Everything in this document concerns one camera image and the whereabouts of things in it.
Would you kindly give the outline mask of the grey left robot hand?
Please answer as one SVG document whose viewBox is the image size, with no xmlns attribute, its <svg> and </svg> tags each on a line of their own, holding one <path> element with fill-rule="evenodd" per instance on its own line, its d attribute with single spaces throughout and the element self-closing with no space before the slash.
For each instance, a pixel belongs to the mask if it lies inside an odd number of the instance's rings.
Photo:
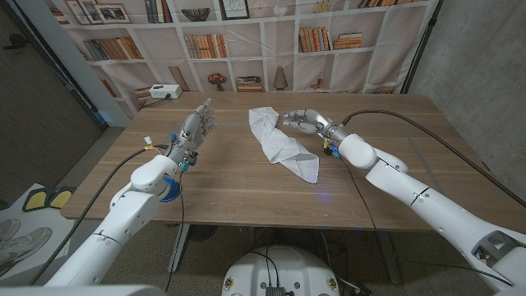
<svg viewBox="0 0 526 296">
<path fill-rule="evenodd" d="M 177 139 L 164 154 L 176 164 L 182 163 L 200 147 L 205 137 L 217 126 L 215 109 L 210 106 L 211 102 L 212 99 L 208 98 L 186 117 Z"/>
</svg>

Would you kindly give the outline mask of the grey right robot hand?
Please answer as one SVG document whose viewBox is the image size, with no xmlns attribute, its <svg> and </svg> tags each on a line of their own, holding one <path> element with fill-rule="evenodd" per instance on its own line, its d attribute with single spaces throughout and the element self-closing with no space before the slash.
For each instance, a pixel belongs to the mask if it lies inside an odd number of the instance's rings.
<svg viewBox="0 0 526 296">
<path fill-rule="evenodd" d="M 332 141 L 342 141 L 350 135 L 332 119 L 314 109 L 300 109 L 286 113 L 284 125 L 295 127 L 306 134 L 317 134 Z"/>
</svg>

